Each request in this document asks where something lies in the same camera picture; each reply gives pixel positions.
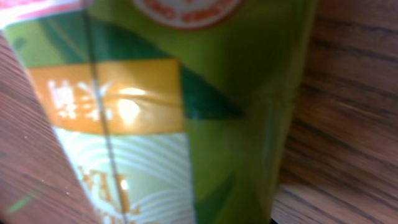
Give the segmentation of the green yellow snack packet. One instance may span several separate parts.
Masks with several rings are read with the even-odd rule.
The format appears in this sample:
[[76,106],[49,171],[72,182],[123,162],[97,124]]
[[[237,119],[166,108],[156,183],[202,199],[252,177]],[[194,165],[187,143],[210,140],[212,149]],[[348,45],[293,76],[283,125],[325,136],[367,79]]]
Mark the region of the green yellow snack packet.
[[317,2],[1,2],[100,223],[270,223]]

